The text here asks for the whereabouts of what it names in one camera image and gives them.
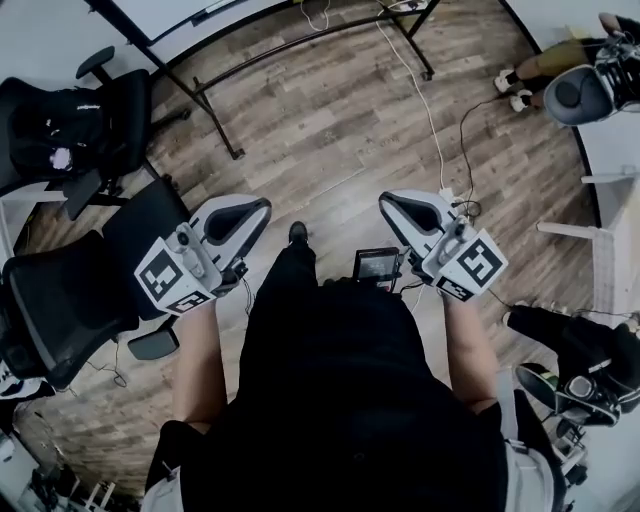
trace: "black backpack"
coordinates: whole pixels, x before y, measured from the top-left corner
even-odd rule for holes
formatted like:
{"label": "black backpack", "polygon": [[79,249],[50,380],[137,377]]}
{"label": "black backpack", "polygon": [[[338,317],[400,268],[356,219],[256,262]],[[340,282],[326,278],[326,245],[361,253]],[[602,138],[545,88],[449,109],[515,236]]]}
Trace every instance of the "black backpack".
{"label": "black backpack", "polygon": [[19,105],[9,117],[11,160],[28,177],[89,171],[105,160],[110,127],[111,118],[98,92],[49,92]]}

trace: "black shoe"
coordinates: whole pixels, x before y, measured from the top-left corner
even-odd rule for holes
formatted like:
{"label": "black shoe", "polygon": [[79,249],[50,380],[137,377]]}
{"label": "black shoe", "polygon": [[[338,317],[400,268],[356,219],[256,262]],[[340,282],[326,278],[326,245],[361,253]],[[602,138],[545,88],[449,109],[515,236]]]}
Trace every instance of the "black shoe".
{"label": "black shoe", "polygon": [[307,233],[307,226],[299,220],[291,224],[289,228],[289,245],[292,243],[308,243],[309,234]]}

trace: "sneaker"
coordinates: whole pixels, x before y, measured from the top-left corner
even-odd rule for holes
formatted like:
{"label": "sneaker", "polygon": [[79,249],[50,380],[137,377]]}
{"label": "sneaker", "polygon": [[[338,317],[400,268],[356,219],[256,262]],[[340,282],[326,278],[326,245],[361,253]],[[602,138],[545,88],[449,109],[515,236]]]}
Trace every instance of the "sneaker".
{"label": "sneaker", "polygon": [[527,91],[526,89],[522,89],[521,91],[518,91],[516,94],[514,94],[509,98],[509,103],[511,103],[511,108],[515,112],[522,112],[525,108],[529,106],[528,103],[525,103],[522,100],[524,96],[531,98],[531,96],[533,96],[533,93],[531,91]]}
{"label": "sneaker", "polygon": [[493,79],[493,85],[496,86],[496,89],[498,89],[498,92],[504,93],[504,92],[507,92],[509,89],[511,89],[513,84],[510,84],[507,81],[507,77],[511,73],[513,73],[513,69],[503,69],[502,71],[500,71],[500,74]]}
{"label": "sneaker", "polygon": [[292,243],[304,243],[307,244],[309,240],[309,234],[307,232],[307,226],[299,220],[291,224],[289,228],[289,245]]}

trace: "metal table frame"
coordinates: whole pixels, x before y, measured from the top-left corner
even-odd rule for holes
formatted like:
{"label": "metal table frame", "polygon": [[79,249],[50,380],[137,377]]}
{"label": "metal table frame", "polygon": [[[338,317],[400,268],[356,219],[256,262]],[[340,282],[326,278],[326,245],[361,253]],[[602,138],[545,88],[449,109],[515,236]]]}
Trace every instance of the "metal table frame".
{"label": "metal table frame", "polygon": [[[158,67],[158,70],[161,73],[166,75],[173,83],[175,83],[180,89],[182,89],[182,91],[187,96],[189,96],[189,98],[191,98],[191,100],[196,105],[202,108],[202,110],[204,110],[209,115],[209,117],[211,117],[211,120],[213,121],[213,124],[215,125],[216,130],[218,131],[218,133],[220,134],[220,137],[222,138],[222,142],[224,142],[224,145],[226,146],[227,150],[229,151],[229,154],[234,160],[242,158],[245,152],[242,148],[236,149],[233,147],[233,145],[229,141],[229,138],[227,137],[227,134],[224,131],[222,124],[220,123],[218,117],[216,116],[213,110],[213,107],[211,106],[211,103],[207,99],[205,92],[207,91],[207,89],[210,89],[214,85],[217,85],[220,82],[223,82],[228,78],[231,78],[237,73],[247,69],[248,67],[251,67],[253,64],[257,64],[258,62],[268,57],[277,55],[278,53],[288,50],[289,48],[294,48],[301,44],[308,43],[309,41],[313,41],[315,39],[318,39],[330,34],[334,34],[336,32],[341,32],[343,30],[348,30],[350,28],[359,27],[362,25],[369,25],[377,21],[391,20],[395,24],[395,26],[398,28],[400,33],[407,40],[407,42],[415,52],[420,62],[422,62],[422,64],[424,65],[425,71],[422,72],[422,77],[425,80],[431,80],[434,74],[434,70],[431,67],[431,64],[429,64],[429,61],[422,53],[422,50],[418,47],[418,45],[414,41],[413,36],[416,34],[416,32],[427,20],[427,18],[429,17],[433,9],[435,9],[435,7],[440,3],[440,0],[430,0],[429,4],[424,9],[409,11],[409,12],[396,12],[396,11],[391,11],[385,8],[384,9],[385,12],[383,12],[380,16],[370,16],[368,18],[349,21],[346,23],[342,23],[340,25],[335,25],[333,27],[330,27],[326,30],[322,30],[320,32],[314,32],[312,34],[305,35],[293,41],[284,43],[271,50],[267,50],[266,52],[263,52],[259,55],[256,55],[255,57],[249,60],[246,60],[245,62],[238,64],[237,66],[234,66],[231,69],[228,69],[227,71],[219,74],[218,76],[212,78],[207,82],[200,83],[197,80],[197,78],[194,78],[195,89],[191,89],[186,83],[184,83],[171,70],[171,68],[151,50],[151,46],[153,46],[156,42],[158,42],[159,39],[166,36],[172,30],[175,30],[176,28],[182,26],[186,22],[185,20],[181,21],[175,27],[173,27],[172,29],[162,34],[159,38],[156,38],[155,40],[151,40],[114,3],[113,0],[85,0],[85,2],[89,4],[89,6],[93,11],[98,12],[109,24],[111,24],[118,32],[120,32],[131,44],[133,44],[138,50],[140,50],[140,52],[142,52],[143,55],[145,55],[151,62],[153,62]],[[418,16],[418,19],[415,21],[415,23],[411,26],[409,30],[407,30],[400,22],[400,18],[403,18],[406,16]]]}

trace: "white cable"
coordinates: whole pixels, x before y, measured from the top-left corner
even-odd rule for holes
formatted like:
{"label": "white cable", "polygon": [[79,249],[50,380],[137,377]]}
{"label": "white cable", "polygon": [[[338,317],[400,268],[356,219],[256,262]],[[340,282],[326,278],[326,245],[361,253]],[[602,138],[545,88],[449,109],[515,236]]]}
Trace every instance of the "white cable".
{"label": "white cable", "polygon": [[331,7],[331,0],[327,0],[327,6],[324,8],[324,21],[325,21],[324,28],[316,28],[313,26],[313,23],[311,23],[311,18],[309,18],[309,16],[307,16],[307,13],[304,12],[304,7],[302,7],[303,3],[304,3],[304,0],[301,0],[300,10],[302,11],[302,14],[304,14],[304,17],[307,18],[307,21],[309,22],[309,26],[316,32],[322,32],[323,30],[327,30],[329,28],[329,14],[327,13],[327,11],[329,10],[329,7]]}
{"label": "white cable", "polygon": [[416,301],[416,303],[413,305],[413,307],[411,308],[411,314],[413,314],[413,312],[416,310],[416,308],[418,307],[418,304],[420,304],[420,299],[422,298],[422,293],[424,292],[424,289],[426,288],[426,286],[423,284],[420,287],[420,293],[418,294],[418,300]]}
{"label": "white cable", "polygon": [[[415,0],[403,0],[402,2],[396,2],[394,4],[391,4],[391,5],[387,6],[387,9],[391,9],[392,7],[395,7],[396,5],[406,4],[406,3],[409,3],[409,2],[413,2],[413,1],[415,1]],[[378,13],[378,16],[380,16],[383,12],[384,12],[384,9],[381,10]],[[433,138],[435,139],[436,147],[438,148],[438,156],[440,157],[440,187],[444,189],[444,177],[443,177],[443,174],[444,174],[444,158],[442,156],[442,150],[440,149],[440,143],[438,142],[438,135],[436,134],[436,129],[433,126],[433,119],[431,118],[431,110],[429,109],[429,103],[427,103],[427,100],[422,95],[422,91],[420,90],[420,87],[418,86],[418,80],[416,80],[416,76],[413,74],[413,71],[411,70],[409,65],[404,61],[404,59],[402,57],[400,57],[400,54],[396,50],[396,47],[393,46],[393,43],[391,42],[391,39],[389,39],[387,34],[384,33],[384,30],[382,30],[382,27],[380,26],[380,22],[376,21],[376,25],[378,26],[378,30],[380,30],[380,32],[382,33],[384,38],[389,43],[389,46],[391,46],[391,49],[393,50],[393,53],[396,54],[396,57],[398,57],[398,59],[400,59],[400,62],[402,62],[404,67],[407,68],[407,70],[409,71],[409,74],[411,75],[411,78],[413,79],[413,85],[415,85],[416,91],[418,91],[418,94],[420,95],[420,99],[422,100],[422,103],[424,103],[424,108],[427,109],[427,115],[429,116],[429,124],[431,125],[431,131],[433,132]]]}

